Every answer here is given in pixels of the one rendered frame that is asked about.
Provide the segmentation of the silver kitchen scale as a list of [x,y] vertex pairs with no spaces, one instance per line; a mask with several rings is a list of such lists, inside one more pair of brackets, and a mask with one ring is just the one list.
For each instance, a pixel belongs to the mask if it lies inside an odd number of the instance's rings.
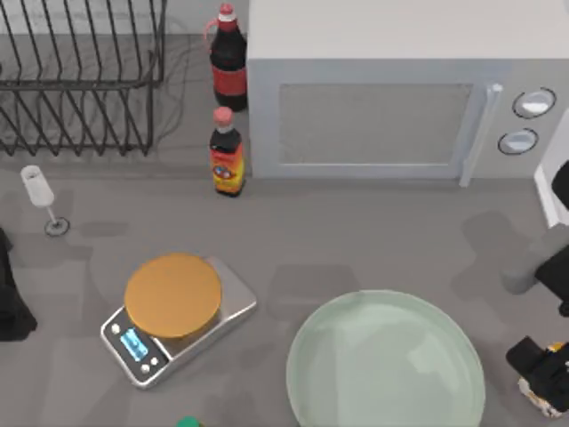
[[100,327],[101,340],[135,387],[145,390],[155,386],[236,328],[255,310],[254,293],[231,268],[215,257],[203,259],[220,277],[222,299],[215,318],[198,333],[176,340],[156,338],[133,324],[124,304]]

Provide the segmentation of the pale green round plate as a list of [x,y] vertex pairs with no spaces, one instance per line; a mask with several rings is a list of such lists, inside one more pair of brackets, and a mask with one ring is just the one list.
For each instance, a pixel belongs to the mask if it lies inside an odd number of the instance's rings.
[[299,427],[480,427],[485,377],[462,329],[410,294],[364,290],[315,310],[286,389]]

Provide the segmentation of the pale microwave oven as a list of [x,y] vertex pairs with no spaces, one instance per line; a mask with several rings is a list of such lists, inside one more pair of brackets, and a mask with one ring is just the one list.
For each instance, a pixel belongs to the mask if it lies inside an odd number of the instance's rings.
[[[488,59],[510,72],[471,180],[532,178],[569,109],[569,0],[251,0],[248,58]],[[512,109],[545,87],[555,106],[534,119]],[[283,84],[278,160],[287,165],[448,166],[471,84]],[[540,137],[519,156],[505,133]]]

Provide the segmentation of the grey microwave knob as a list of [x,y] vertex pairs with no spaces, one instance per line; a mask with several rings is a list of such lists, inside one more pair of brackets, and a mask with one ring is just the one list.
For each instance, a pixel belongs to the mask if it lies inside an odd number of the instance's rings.
[[513,112],[523,119],[534,119],[547,114],[556,104],[557,96],[549,88],[520,93],[513,102]]
[[539,140],[537,132],[524,128],[503,134],[497,142],[497,148],[506,156],[519,156],[531,151]]

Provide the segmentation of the small dark orange-label bottle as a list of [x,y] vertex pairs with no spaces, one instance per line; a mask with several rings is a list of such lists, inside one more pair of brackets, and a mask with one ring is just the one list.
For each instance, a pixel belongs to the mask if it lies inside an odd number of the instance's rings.
[[210,170],[215,190],[238,197],[244,187],[243,138],[233,123],[233,111],[218,107],[213,111],[215,129],[209,142]]

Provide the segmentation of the clear stemmed glass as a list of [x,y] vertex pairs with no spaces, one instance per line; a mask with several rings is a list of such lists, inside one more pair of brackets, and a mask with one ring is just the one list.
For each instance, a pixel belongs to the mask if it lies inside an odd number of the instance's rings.
[[42,170],[37,165],[26,165],[20,170],[20,178],[31,204],[36,208],[44,209],[48,214],[49,219],[44,225],[44,233],[52,238],[65,235],[70,228],[70,223],[66,218],[56,216],[52,210],[55,195]]

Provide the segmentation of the microwave oven door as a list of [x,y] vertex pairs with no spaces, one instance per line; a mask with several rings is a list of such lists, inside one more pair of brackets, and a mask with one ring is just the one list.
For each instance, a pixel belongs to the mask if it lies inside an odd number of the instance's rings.
[[[256,59],[247,68],[252,174],[275,179],[459,180],[485,105],[485,88],[504,86],[510,72],[506,61],[488,59]],[[474,92],[448,166],[287,165],[278,160],[283,84],[471,84]]]

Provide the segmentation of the orange round scale platform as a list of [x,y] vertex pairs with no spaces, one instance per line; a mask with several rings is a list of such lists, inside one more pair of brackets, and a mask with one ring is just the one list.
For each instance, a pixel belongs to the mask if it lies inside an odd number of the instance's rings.
[[128,317],[141,331],[166,340],[205,328],[220,310],[221,280],[203,258],[170,253],[141,264],[124,291]]

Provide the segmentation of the beige and yellow container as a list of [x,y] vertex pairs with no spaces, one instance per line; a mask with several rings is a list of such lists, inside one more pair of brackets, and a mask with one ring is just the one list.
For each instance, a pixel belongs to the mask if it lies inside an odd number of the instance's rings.
[[[569,342],[555,342],[549,345],[544,350],[569,349]],[[543,380],[540,378],[540,365],[544,358],[534,367],[533,371],[525,376],[521,376],[518,380],[518,388],[536,407],[538,407],[542,414],[548,418],[560,418],[569,414],[569,403],[549,403],[542,397],[543,395]]]

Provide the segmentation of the large dark red-label bottle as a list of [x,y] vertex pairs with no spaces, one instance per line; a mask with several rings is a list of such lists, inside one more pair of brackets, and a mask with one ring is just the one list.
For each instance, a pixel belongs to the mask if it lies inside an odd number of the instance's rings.
[[248,106],[247,41],[238,25],[234,6],[230,3],[220,5],[217,18],[204,29],[205,41],[210,27],[216,27],[213,40],[208,44],[214,96],[220,106],[234,112],[243,111]]

